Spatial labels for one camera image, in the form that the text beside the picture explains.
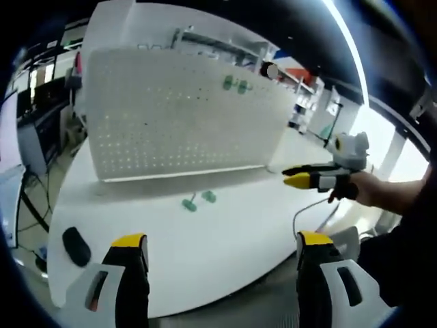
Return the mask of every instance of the red object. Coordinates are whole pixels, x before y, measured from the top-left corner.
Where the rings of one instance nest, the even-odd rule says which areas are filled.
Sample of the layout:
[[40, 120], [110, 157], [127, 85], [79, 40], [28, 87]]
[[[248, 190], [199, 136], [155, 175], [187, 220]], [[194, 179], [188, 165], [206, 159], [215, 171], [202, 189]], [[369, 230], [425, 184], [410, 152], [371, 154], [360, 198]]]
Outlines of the red object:
[[303, 77], [303, 82], [307, 85], [311, 83], [311, 74], [304, 68], [286, 68], [287, 73], [295, 76], [297, 79]]
[[76, 67], [76, 70], [79, 74], [82, 74], [82, 59], [80, 51], [77, 52], [76, 58], [74, 59], [74, 67]]

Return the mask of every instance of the ceiling light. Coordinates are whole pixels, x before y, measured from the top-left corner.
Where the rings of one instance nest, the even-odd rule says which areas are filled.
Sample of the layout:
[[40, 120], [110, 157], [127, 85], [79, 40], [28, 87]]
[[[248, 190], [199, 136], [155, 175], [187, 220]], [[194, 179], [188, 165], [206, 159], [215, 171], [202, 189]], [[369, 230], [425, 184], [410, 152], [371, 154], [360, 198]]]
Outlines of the ceiling light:
[[356, 71], [358, 73], [358, 78], [360, 80], [361, 84], [361, 91], [363, 93], [363, 102], [366, 107], [369, 106], [369, 91], [367, 90], [367, 84], [366, 84], [366, 76], [364, 73], [363, 64], [361, 63], [361, 58], [358, 53], [358, 49], [355, 45], [354, 38], [352, 37], [352, 34], [350, 33], [348, 26], [346, 25], [346, 22], [343, 20], [343, 17], [341, 17], [340, 12], [335, 7], [332, 0], [322, 0], [326, 8], [328, 8], [330, 14], [335, 19], [335, 22], [339, 26], [343, 37], [346, 40], [346, 43], [348, 43], [349, 50], [352, 54], [352, 58], [354, 59], [354, 63], [356, 66]]

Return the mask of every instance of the black computer mouse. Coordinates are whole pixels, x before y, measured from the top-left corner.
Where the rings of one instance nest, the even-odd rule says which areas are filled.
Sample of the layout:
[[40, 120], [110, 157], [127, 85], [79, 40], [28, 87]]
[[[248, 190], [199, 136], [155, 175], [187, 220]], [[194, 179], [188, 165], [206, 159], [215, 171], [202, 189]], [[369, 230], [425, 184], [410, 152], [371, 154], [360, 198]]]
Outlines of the black computer mouse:
[[68, 228], [62, 234], [62, 241], [71, 261], [78, 267], [84, 267], [91, 258], [91, 250], [75, 227]]

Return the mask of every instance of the ceiling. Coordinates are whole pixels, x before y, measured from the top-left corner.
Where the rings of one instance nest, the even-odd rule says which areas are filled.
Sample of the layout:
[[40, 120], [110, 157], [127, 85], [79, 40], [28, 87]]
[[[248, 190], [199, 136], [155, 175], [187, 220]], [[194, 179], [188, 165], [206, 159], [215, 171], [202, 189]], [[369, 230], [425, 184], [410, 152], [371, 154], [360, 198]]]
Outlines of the ceiling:
[[[55, 11], [57, 20], [31, 40], [32, 44], [41, 43], [40, 50], [34, 47], [33, 53], [45, 50], [46, 43], [54, 38], [61, 38], [67, 23], [89, 18], [97, 2], [79, 1], [74, 7]], [[265, 37], [322, 78], [329, 77], [360, 87], [347, 43], [322, 0], [154, 2], [183, 5], [229, 19]], [[423, 71], [406, 43], [382, 15], [363, 1], [335, 0], [335, 3], [354, 37], [369, 93], [408, 116], [423, 93], [425, 82]]]

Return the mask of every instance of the green peg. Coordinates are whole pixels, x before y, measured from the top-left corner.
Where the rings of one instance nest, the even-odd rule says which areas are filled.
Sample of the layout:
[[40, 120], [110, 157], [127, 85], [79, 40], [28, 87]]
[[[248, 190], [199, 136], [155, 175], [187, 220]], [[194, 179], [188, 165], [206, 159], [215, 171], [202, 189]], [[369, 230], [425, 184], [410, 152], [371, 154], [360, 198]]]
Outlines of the green peg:
[[215, 194], [210, 190], [203, 192], [202, 198], [209, 203], [215, 203], [217, 200], [217, 197], [215, 196]]
[[248, 85], [246, 80], [241, 81], [239, 86], [238, 86], [238, 93], [239, 94], [245, 94], [247, 89], [248, 89], [248, 87], [249, 87], [249, 85]]
[[223, 81], [223, 89], [230, 90], [232, 87], [232, 81], [233, 81], [232, 75], [227, 75], [225, 77], [225, 80]]
[[193, 194], [190, 200], [182, 200], [182, 205], [190, 212], [195, 212], [197, 210], [197, 206], [193, 203], [193, 200], [196, 198], [196, 193]]

